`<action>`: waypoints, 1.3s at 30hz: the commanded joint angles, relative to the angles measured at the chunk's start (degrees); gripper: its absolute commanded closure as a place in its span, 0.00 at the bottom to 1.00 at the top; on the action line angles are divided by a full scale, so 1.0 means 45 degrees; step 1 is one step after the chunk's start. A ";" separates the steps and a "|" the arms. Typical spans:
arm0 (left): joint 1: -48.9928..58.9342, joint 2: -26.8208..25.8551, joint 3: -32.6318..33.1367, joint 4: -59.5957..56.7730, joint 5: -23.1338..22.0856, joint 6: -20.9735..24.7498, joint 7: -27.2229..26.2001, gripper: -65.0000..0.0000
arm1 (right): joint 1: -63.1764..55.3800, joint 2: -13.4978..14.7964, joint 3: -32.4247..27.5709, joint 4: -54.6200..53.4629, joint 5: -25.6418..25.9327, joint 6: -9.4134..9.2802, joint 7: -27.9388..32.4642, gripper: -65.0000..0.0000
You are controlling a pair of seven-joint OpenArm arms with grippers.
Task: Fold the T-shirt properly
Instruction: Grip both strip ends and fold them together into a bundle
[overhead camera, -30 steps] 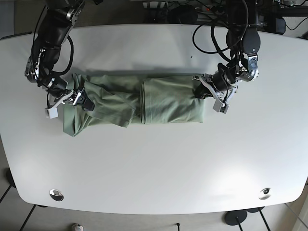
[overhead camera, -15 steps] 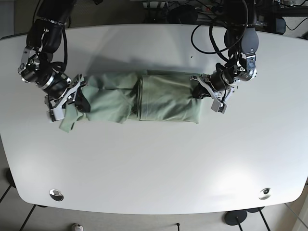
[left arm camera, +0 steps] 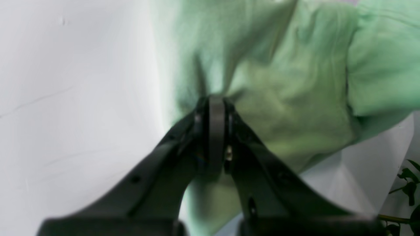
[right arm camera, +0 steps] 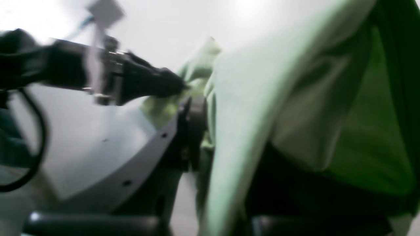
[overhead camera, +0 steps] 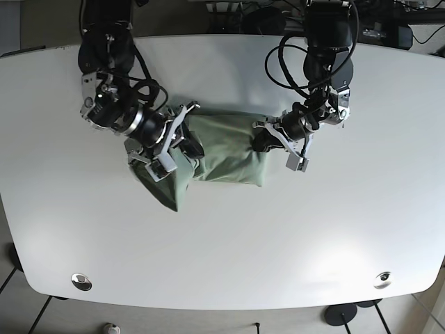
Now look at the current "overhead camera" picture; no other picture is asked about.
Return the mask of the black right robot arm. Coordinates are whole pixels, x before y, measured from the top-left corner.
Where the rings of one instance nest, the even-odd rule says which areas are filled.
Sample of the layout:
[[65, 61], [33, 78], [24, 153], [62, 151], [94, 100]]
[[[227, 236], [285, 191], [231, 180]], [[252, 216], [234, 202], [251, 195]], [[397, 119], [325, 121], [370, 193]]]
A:
[[[203, 158], [204, 150], [185, 123], [200, 105], [169, 107], [167, 90], [151, 76], [134, 42], [133, 7], [144, 5], [144, 1], [81, 2], [80, 114], [95, 129], [126, 136], [129, 165], [142, 165], [159, 182], [178, 167], [174, 149], [189, 159]], [[160, 95], [165, 101], [157, 105]]]

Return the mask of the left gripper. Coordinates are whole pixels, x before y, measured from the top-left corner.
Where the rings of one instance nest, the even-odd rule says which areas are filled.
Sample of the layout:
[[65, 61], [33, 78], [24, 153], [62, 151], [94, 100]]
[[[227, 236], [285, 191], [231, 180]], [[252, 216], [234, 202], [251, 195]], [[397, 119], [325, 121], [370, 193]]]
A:
[[259, 129], [252, 141], [255, 152], [270, 152], [283, 149], [290, 154], [306, 157], [312, 143], [314, 131], [308, 121], [300, 115], [288, 116], [284, 112], [280, 117], [267, 118], [253, 123]]

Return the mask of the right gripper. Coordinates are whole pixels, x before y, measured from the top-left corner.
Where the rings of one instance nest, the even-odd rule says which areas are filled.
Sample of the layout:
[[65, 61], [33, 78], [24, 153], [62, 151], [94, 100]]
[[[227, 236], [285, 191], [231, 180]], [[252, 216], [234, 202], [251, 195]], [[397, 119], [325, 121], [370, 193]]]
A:
[[139, 111], [135, 117], [139, 123], [125, 141], [129, 165], [140, 162], [145, 168], [153, 159], [172, 157], [170, 151], [175, 148], [189, 159], [203, 159], [204, 148], [185, 122], [186, 116], [199, 108], [200, 104], [192, 101], [177, 109]]

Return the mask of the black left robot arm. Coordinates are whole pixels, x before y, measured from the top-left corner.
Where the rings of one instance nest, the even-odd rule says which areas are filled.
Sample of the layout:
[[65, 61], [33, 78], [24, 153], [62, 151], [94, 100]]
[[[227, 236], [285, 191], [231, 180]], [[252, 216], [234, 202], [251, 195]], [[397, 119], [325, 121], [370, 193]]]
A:
[[304, 171], [307, 151], [313, 135], [323, 124], [338, 125], [350, 115], [349, 85], [353, 77], [351, 57], [357, 45], [359, 13], [353, 1], [306, 1], [302, 13], [302, 30], [307, 48], [303, 72], [308, 81], [299, 86], [284, 60], [284, 50], [296, 32], [285, 32], [285, 18], [279, 8], [258, 7], [241, 16], [239, 27], [250, 35], [282, 35], [274, 48], [286, 79], [283, 88], [293, 90], [305, 100], [296, 102], [288, 113], [255, 123], [260, 131], [244, 153], [236, 151], [231, 159], [241, 164], [258, 163], [274, 148], [289, 151], [288, 165]]

